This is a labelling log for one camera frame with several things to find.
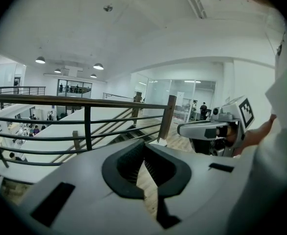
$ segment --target white ceiling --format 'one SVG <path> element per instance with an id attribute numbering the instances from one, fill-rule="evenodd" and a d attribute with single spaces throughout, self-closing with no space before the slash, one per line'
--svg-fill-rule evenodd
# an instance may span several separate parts
<path id="1" fill-rule="evenodd" d="M 203 5 L 203 20 L 265 22 L 281 28 L 274 10 L 251 0 L 17 0 L 0 25 L 0 53 L 38 68 L 34 60 L 42 55 L 51 72 L 74 64 L 84 68 L 79 76 L 96 73 L 105 80 L 118 57 L 148 33 L 186 18 L 202 20 L 195 2 Z M 103 10 L 108 4 L 111 12 Z M 97 62 L 104 71 L 92 68 Z"/>

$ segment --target pendant light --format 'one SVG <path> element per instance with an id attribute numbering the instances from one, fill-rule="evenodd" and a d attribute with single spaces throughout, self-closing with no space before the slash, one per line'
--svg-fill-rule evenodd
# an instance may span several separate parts
<path id="1" fill-rule="evenodd" d="M 103 70 L 103 69 L 104 69 L 104 68 L 103 68 L 103 65 L 100 64 L 100 63 L 96 63 L 93 67 L 94 67 L 95 69 L 97 69 L 97 70 Z"/>
<path id="2" fill-rule="evenodd" d="M 37 59 L 36 59 L 36 63 L 38 63 L 38 64 L 45 64 L 45 59 L 44 59 L 44 57 L 38 57 Z"/>

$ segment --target lamp shade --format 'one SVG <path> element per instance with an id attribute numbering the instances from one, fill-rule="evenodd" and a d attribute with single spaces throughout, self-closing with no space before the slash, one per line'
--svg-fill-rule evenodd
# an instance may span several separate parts
<path id="1" fill-rule="evenodd" d="M 36 59 L 36 63 L 38 63 L 38 64 L 45 64 L 45 59 L 44 59 L 44 57 L 38 57 L 38 58 Z"/>
<path id="2" fill-rule="evenodd" d="M 103 70 L 103 69 L 104 69 L 104 68 L 103 68 L 103 65 L 100 64 L 100 63 L 96 63 L 93 67 L 94 67 L 95 69 L 97 69 L 97 70 Z"/>

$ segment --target black metal railing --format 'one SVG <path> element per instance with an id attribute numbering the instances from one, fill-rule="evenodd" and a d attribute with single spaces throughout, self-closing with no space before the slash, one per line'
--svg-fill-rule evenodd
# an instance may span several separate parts
<path id="1" fill-rule="evenodd" d="M 84 120 L 61 120 L 61 121 L 52 121 L 52 120 L 33 120 L 33 119 L 16 119 L 16 118 L 6 118 L 0 117 L 0 121 L 6 122 L 17 122 L 17 123 L 30 123 L 33 125 L 36 124 L 45 124 L 45 125 L 73 125 L 73 124 L 83 124 L 85 129 L 84 136 L 74 135 L 73 137 L 25 137 L 25 136 L 17 136 L 11 134 L 0 133 L 0 137 L 8 138 L 8 139 L 20 139 L 20 140 L 30 140 L 30 141 L 74 141 L 74 144 L 79 146 L 79 142 L 85 141 L 86 149 L 82 149 L 82 147 L 76 148 L 75 150 L 71 150 L 74 146 L 72 146 L 68 150 L 61 150 L 61 151 L 33 151 L 33 150 L 24 150 L 24 149 L 15 149 L 11 147 L 0 146 L 0 160 L 4 163 L 6 167 L 9 167 L 8 162 L 23 164 L 23 165 L 42 165 L 42 166 L 56 166 L 61 165 L 61 163 L 37 163 L 37 162 L 25 162 L 25 161 L 17 161 L 17 160 L 10 160 L 3 157 L 2 152 L 4 150 L 11 151 L 11 152 L 19 152 L 25 154 L 35 154 L 35 155 L 64 155 L 64 154 L 79 154 L 82 152 L 90 151 L 93 149 L 93 145 L 96 142 L 95 139 L 102 139 L 107 136 L 112 135 L 120 135 L 127 132 L 135 131 L 135 130 L 142 130 L 151 127 L 160 126 L 159 130 L 153 130 L 150 133 L 144 134 L 143 136 L 136 137 L 133 139 L 139 139 L 142 137 L 150 136 L 156 133 L 158 137 L 155 139 L 166 139 L 169 126 L 171 123 L 171 119 L 174 112 L 174 106 L 176 102 L 175 96 L 170 96 L 168 105 L 155 105 L 155 104 L 142 104 L 136 102 L 124 102 L 124 101 L 113 101 L 113 100 L 96 100 L 96 99 L 85 99 L 85 98 L 68 98 L 68 97 L 60 97 L 60 96 L 42 96 L 42 95 L 28 95 L 28 94 L 0 94 L 0 103 L 9 103 L 9 104 L 36 104 L 36 105 L 59 105 L 59 106 L 81 106 L 84 107 Z M 91 115 L 91 107 L 110 107 L 110 108 L 126 108 L 121 114 L 116 116 L 113 119 L 102 119 L 102 120 L 90 120 Z M 138 109 L 163 109 L 164 113 L 159 116 L 148 116 L 148 117 L 138 117 Z M 157 124 L 151 124 L 144 127 L 136 127 L 132 129 L 122 130 L 122 131 L 115 131 L 119 126 L 127 121 L 133 121 L 134 124 L 138 120 L 143 119 L 150 119 L 150 118 L 161 118 L 162 122 Z M 117 125 L 113 129 L 110 130 L 115 124 L 121 122 L 121 124 Z M 97 128 L 95 131 L 91 132 L 90 125 L 91 124 L 99 124 L 103 123 L 103 125 Z M 109 128 L 103 129 L 108 124 L 113 123 Z"/>
<path id="2" fill-rule="evenodd" d="M 114 95 L 114 94 L 110 94 L 110 93 L 103 93 L 103 99 L 107 99 L 111 96 L 116 96 L 116 97 L 121 97 L 121 98 L 130 98 L 130 97 L 126 97 L 126 96 L 119 96 L 119 95 Z"/>
<path id="3" fill-rule="evenodd" d="M 0 87 L 0 94 L 19 94 L 19 95 L 45 95 L 45 87 L 39 86 L 7 86 Z M 0 103 L 0 110 L 7 106 L 12 105 L 11 103 L 4 104 Z"/>

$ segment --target person in black clothing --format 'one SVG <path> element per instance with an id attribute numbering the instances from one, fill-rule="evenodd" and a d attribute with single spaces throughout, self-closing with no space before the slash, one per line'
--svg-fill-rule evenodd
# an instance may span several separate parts
<path id="1" fill-rule="evenodd" d="M 201 105 L 201 107 L 200 107 L 200 111 L 201 111 L 200 120 L 205 120 L 206 110 L 207 110 L 207 107 L 206 107 L 205 102 L 204 102 L 203 105 Z"/>
<path id="2" fill-rule="evenodd" d="M 19 158 L 19 157 L 16 157 L 13 152 L 10 153 L 10 158 L 11 158 L 12 160 L 22 161 L 22 159 Z"/>

